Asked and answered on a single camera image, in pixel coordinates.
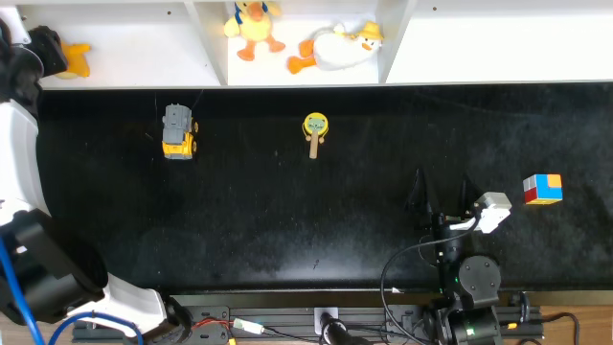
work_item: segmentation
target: yellow hat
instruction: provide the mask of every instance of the yellow hat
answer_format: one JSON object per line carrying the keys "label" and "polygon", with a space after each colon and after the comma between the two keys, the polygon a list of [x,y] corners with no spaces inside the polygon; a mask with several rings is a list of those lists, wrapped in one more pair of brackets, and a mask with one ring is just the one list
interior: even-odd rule
{"label": "yellow hat", "polygon": [[381,31],[379,30],[378,24],[374,22],[368,22],[364,26],[361,32],[357,33],[357,35],[362,36],[364,38],[369,39],[381,39],[383,40],[383,36],[381,35]]}

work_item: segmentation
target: blue cube face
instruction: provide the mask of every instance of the blue cube face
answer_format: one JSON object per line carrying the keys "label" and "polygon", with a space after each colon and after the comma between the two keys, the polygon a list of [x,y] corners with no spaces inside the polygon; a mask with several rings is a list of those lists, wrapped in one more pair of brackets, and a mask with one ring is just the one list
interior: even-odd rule
{"label": "blue cube face", "polygon": [[536,191],[538,198],[562,199],[562,189],[549,188],[546,174],[538,174],[536,176]]}

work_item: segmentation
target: blue cable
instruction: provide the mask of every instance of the blue cable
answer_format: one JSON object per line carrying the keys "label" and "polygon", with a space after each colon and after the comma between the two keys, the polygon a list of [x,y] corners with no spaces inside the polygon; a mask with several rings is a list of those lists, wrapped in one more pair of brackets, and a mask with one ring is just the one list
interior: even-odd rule
{"label": "blue cable", "polygon": [[36,325],[36,320],[34,320],[32,311],[30,310],[30,307],[28,307],[26,298],[23,296],[21,287],[17,282],[15,271],[12,268],[11,258],[9,257],[9,252],[7,251],[7,247],[4,245],[4,240],[2,240],[2,237],[0,237],[0,261],[2,262],[4,275],[9,283],[9,288],[11,289],[12,298],[15,300],[15,304],[21,312],[21,316],[23,316],[23,319],[26,321],[26,325],[28,325],[28,328],[30,329],[30,333],[34,339],[34,344],[45,345],[45,339],[43,339],[40,329],[38,328],[38,325]]}
{"label": "blue cable", "polygon": [[138,328],[133,323],[127,322],[119,317],[115,317],[115,316],[104,314],[104,313],[93,312],[93,311],[81,312],[81,313],[75,314],[67,318],[64,322],[61,323],[61,325],[59,325],[59,327],[57,327],[57,330],[51,336],[51,340],[49,340],[49,345],[56,345],[56,341],[59,338],[59,335],[66,329],[66,327],[70,326],[71,324],[85,317],[101,318],[104,320],[115,322],[120,325],[127,326],[131,328],[132,330],[134,330],[134,332],[136,333],[136,337],[138,338],[139,345],[145,345],[145,341],[143,340],[143,335],[141,334],[141,331],[139,331]]}

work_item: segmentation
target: duck's orange beak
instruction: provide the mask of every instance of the duck's orange beak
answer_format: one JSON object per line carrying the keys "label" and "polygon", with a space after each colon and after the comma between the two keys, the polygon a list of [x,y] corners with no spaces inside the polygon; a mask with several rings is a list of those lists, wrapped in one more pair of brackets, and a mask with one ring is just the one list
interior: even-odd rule
{"label": "duck's orange beak", "polygon": [[264,17],[264,9],[261,7],[261,2],[256,1],[247,6],[247,14],[255,21],[261,21]]}

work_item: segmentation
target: toy truck wheel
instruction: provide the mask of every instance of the toy truck wheel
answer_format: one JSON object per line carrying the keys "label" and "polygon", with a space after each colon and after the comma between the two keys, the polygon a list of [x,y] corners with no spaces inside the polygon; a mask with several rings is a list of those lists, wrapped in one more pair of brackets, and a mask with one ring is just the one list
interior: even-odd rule
{"label": "toy truck wheel", "polygon": [[193,134],[198,134],[199,130],[200,130],[200,125],[198,124],[198,121],[192,119],[192,132],[193,132]]}

